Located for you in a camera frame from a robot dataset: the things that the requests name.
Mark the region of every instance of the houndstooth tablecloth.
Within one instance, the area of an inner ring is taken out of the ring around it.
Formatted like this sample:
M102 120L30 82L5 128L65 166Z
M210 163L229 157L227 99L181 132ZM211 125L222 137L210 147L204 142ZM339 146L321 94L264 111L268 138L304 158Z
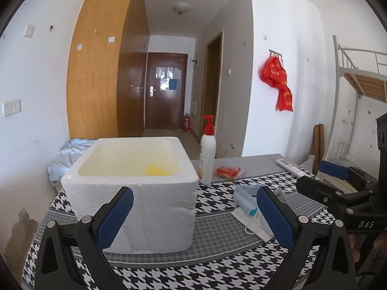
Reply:
M264 243L247 235L244 226L230 212L237 207L233 192L238 184L263 184L280 188L297 215L314 222L331 224L334 217L325 207L299 193L297 179L289 172L263 177L199 185L196 204L195 233L192 247L171 254L104 253L117 276L128 289L262 289L287 254L275 239ZM31 244L23 272L23 282L33 289L37 252L47 222L59 224L78 220L65 192L55 198ZM311 249L299 278L312 268L318 247ZM73 249L81 275L89 289L97 289L77 248Z

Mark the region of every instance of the white remote control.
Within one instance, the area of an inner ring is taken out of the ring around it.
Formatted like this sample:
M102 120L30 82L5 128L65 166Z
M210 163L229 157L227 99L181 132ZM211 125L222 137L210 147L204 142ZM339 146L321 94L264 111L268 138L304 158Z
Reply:
M291 172L293 175L295 175L297 178L301 178L303 177L304 175L308 175L306 172L303 172L302 170L300 170L299 168L297 168L296 166L292 165L291 163L287 162L286 160L284 159L278 159L277 160L277 163L285 168L287 171Z

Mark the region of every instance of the red bottle cap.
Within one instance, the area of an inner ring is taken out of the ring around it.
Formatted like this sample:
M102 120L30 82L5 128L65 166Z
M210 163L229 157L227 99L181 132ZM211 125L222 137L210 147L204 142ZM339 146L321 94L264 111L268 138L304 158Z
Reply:
M204 116L203 119L208 121L206 127L204 128L204 135L214 135L214 116Z

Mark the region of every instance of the metal bolt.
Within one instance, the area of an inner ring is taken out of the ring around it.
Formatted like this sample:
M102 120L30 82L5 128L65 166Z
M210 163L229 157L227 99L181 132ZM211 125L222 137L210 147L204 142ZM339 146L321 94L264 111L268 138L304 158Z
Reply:
M298 220L303 223L303 224L307 224L307 222L309 221L308 217L307 216L299 216Z
M342 226L344 226L344 224L342 223L342 221L341 220L336 220L335 221L335 224L336 224L336 226L338 226L338 227L342 227Z
M90 221L91 221L91 216L84 216L84 217L82 218L82 222L83 222L84 224L88 224Z
M54 221L54 220L50 220L50 221L47 223L47 227L48 227L48 228L52 228L53 226L55 226L55 221Z

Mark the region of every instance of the white bottle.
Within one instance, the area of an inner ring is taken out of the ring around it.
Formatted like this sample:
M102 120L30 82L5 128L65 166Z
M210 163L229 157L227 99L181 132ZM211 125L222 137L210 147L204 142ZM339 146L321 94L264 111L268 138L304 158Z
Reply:
M214 172L214 161L216 151L216 140L214 136L214 116L205 116L203 119L208 120L204 128L204 135L200 142L200 158L198 174L202 184L210 185L212 174Z

